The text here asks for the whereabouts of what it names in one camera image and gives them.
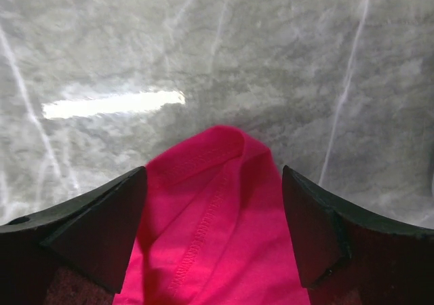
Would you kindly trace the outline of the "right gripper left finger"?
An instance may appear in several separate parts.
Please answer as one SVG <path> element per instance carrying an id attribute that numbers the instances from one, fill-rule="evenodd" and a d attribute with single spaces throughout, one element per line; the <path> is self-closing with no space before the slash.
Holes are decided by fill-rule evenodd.
<path id="1" fill-rule="evenodd" d="M 1 226 L 2 304 L 111 304 L 123 286 L 146 198 L 137 167 Z"/>

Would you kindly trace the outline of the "magenta pink t-shirt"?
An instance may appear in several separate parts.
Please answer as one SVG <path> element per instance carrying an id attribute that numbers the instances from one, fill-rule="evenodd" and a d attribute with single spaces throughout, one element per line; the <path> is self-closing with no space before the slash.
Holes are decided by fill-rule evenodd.
<path id="1" fill-rule="evenodd" d="M 211 127 L 146 165 L 148 190 L 116 304 L 308 304 L 270 149 Z"/>

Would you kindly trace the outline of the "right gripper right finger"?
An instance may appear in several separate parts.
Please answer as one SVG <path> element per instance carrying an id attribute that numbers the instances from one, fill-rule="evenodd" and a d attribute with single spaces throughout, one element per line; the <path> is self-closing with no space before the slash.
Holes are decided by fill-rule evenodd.
<path id="1" fill-rule="evenodd" d="M 282 191 L 311 304 L 433 303 L 433 230 L 366 210 L 289 167 Z"/>

